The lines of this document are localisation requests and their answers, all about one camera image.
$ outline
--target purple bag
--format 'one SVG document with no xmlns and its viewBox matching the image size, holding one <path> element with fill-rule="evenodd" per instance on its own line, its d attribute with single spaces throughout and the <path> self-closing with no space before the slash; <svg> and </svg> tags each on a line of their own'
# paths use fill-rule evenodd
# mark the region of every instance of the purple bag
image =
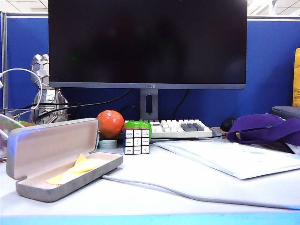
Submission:
<svg viewBox="0 0 300 225">
<path fill-rule="evenodd" d="M 237 119 L 226 135 L 231 142 L 268 144 L 273 142 L 300 146 L 300 119 L 284 120 L 273 114 L 254 114 Z"/>
</svg>

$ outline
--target monitor bezel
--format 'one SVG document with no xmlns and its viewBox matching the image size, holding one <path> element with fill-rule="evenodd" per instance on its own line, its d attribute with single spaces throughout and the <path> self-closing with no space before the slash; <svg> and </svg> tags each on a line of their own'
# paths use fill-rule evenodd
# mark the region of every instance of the monitor bezel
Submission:
<svg viewBox="0 0 300 225">
<path fill-rule="evenodd" d="M 51 82 L 51 87 L 65 88 L 136 88 L 136 89 L 244 89 L 245 83 L 105 83 Z"/>
</svg>

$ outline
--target monitor logo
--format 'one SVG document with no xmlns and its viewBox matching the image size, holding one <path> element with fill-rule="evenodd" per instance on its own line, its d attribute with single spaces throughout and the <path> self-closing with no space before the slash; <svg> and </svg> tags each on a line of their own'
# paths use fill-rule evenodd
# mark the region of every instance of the monitor logo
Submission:
<svg viewBox="0 0 300 225">
<path fill-rule="evenodd" d="M 155 88 L 155 84 L 149 83 L 149 84 L 147 85 L 147 88 Z"/>
</svg>

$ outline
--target orange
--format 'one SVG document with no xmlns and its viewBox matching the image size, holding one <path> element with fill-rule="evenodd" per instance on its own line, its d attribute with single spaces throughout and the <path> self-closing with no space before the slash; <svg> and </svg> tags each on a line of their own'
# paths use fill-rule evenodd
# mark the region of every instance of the orange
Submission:
<svg viewBox="0 0 300 225">
<path fill-rule="evenodd" d="M 107 138 L 112 138 L 121 133 L 124 125 L 123 116 L 114 110 L 105 110 L 97 116 L 99 120 L 100 134 Z"/>
</svg>

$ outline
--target robot figurine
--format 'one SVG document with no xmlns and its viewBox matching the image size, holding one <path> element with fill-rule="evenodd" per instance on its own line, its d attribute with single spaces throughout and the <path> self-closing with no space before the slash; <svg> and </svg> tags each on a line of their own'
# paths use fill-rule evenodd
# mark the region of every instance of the robot figurine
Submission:
<svg viewBox="0 0 300 225">
<path fill-rule="evenodd" d="M 31 71 L 39 76 L 43 85 L 41 103 L 68 103 L 59 88 L 53 88 L 49 86 L 49 55 L 35 55 L 32 59 Z M 30 78 L 31 81 L 39 87 L 37 78 L 33 75 L 30 75 Z M 38 102 L 39 92 L 40 89 L 34 98 L 34 104 Z M 68 105 L 40 105 L 38 110 L 31 113 L 30 121 L 37 125 L 66 121 L 68 119 L 67 110 L 56 111 L 40 119 L 38 119 L 38 117 L 51 110 L 67 106 Z"/>
</svg>

